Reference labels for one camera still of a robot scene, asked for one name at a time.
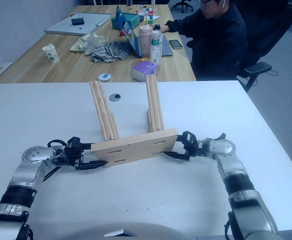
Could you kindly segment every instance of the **chair armrest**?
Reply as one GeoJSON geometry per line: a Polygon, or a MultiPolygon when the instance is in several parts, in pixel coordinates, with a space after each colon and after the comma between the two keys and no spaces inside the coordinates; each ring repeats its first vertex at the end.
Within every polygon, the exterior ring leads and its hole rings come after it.
{"type": "Polygon", "coordinates": [[[266,73],[266,72],[270,71],[271,69],[272,69],[271,65],[267,64],[264,61],[261,61],[255,65],[244,68],[244,71],[249,76],[253,76],[253,75],[259,75],[259,74],[266,73]]]}

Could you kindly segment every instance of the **green box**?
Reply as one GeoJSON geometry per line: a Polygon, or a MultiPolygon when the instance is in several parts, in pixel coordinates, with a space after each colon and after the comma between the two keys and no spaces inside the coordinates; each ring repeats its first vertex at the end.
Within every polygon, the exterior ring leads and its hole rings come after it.
{"type": "MultiPolygon", "coordinates": [[[[140,15],[135,13],[124,13],[125,18],[127,19],[128,24],[131,26],[131,29],[134,29],[140,24],[140,15]]],[[[118,24],[116,23],[116,17],[111,19],[111,24],[113,29],[119,29],[118,24]]]]}

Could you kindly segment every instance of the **striped cloth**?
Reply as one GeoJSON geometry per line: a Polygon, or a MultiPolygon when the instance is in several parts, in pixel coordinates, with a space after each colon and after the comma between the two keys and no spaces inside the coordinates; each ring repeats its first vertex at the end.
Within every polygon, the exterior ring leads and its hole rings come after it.
{"type": "Polygon", "coordinates": [[[116,59],[124,60],[131,52],[128,42],[111,42],[99,45],[91,54],[91,61],[94,63],[111,63],[116,59]]]}

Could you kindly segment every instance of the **white table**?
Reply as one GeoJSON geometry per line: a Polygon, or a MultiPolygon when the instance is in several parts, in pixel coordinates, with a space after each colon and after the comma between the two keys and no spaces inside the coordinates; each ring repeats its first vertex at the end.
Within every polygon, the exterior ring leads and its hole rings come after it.
{"type": "MultiPolygon", "coordinates": [[[[103,85],[107,96],[122,96],[109,102],[120,137],[146,133],[145,83],[103,85]]],[[[199,139],[225,132],[278,229],[292,230],[292,162],[239,83],[158,87],[165,128],[199,139]]],[[[0,198],[25,149],[73,136],[102,141],[88,83],[0,84],[0,198]]],[[[213,160],[160,156],[88,171],[63,167],[42,185],[31,210],[36,239],[114,222],[155,223],[194,237],[223,235],[230,205],[213,160]]]]}

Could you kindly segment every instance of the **plastic bag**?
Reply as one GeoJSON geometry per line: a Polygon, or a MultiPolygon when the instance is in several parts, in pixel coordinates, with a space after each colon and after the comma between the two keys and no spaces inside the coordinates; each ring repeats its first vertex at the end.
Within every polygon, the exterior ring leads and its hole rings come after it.
{"type": "Polygon", "coordinates": [[[84,36],[81,36],[78,41],[71,46],[70,51],[76,53],[85,53],[86,56],[91,55],[92,51],[100,44],[105,42],[103,35],[98,36],[91,32],[84,36]]]}

